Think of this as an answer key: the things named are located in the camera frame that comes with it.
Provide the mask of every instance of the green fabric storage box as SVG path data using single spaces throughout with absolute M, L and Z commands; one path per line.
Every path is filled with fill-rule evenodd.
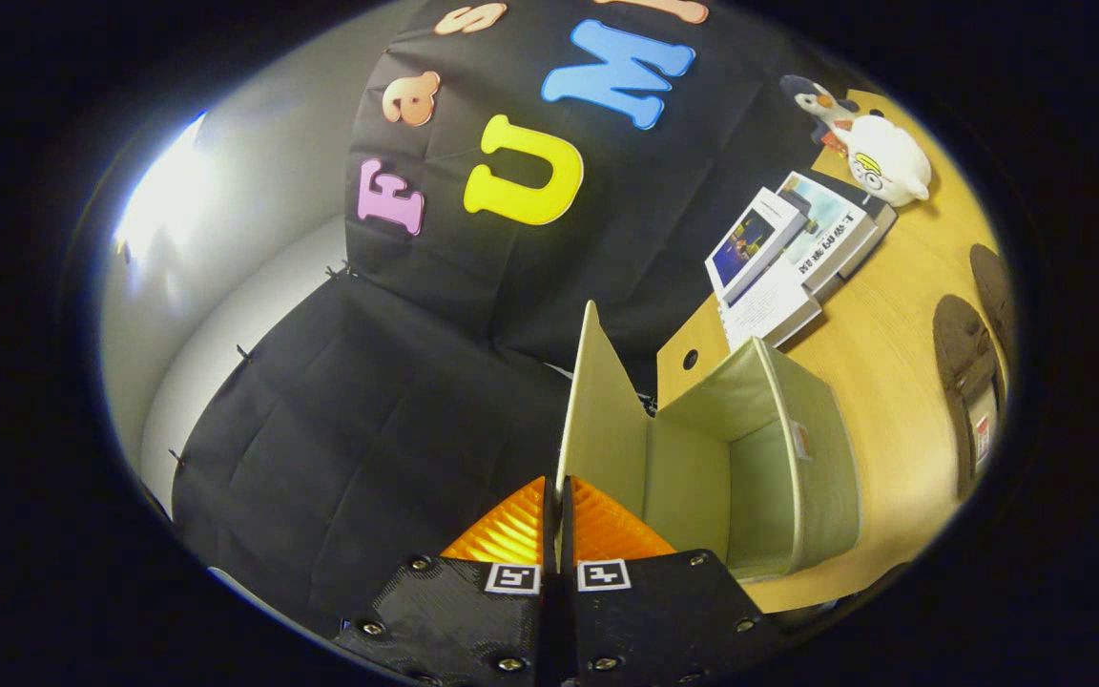
M 829 385 L 751 339 L 648 417 L 589 301 L 557 491 L 577 475 L 677 551 L 711 549 L 741 583 L 847 552 L 858 478 Z

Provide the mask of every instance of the stack of books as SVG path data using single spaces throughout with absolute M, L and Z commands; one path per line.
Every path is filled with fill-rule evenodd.
M 778 347 L 797 334 L 897 219 L 884 200 L 820 173 L 758 191 L 706 259 L 730 346 L 755 336 Z

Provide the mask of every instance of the light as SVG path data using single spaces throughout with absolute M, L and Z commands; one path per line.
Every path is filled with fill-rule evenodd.
M 668 542 L 613 497 L 570 475 L 575 506 L 575 561 L 650 558 L 676 553 Z
M 157 232 L 180 243 L 197 225 L 209 195 L 206 159 L 196 145 L 206 117 L 202 112 L 180 132 L 134 187 L 112 234 L 114 253 L 142 261 Z
M 508 496 L 446 547 L 444 557 L 496 564 L 541 565 L 545 477 Z

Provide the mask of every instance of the orange soft finger pad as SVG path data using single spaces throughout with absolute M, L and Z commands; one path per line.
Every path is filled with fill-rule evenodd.
M 575 501 L 575 565 L 580 561 L 648 558 L 676 553 L 653 528 L 604 491 L 571 475 Z
M 541 565 L 541 518 L 545 477 L 502 499 L 441 553 L 448 558 L 492 564 Z

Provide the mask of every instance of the wooden table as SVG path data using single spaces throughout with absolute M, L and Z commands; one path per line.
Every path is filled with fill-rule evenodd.
M 864 522 L 850 552 L 795 575 L 746 584 L 767 612 L 866 588 L 888 568 L 911 561 L 958 507 L 956 440 L 935 366 L 932 315 L 939 299 L 954 292 L 986 320 L 969 272 L 969 247 L 981 243 L 998 252 L 998 244 L 972 188 L 919 122 L 885 97 L 859 90 L 847 97 L 863 112 L 881 110 L 922 145 L 932 163 L 932 197 L 899 208 L 898 222 L 863 268 L 821 304 L 815 321 L 780 347 L 834 389 L 858 464 Z M 846 162 L 830 148 L 812 169 L 854 184 Z M 1002 361 L 1002 348 L 995 344 Z M 686 370 L 690 350 L 698 352 L 698 362 Z M 728 353 L 712 295 L 659 348 L 660 408 Z

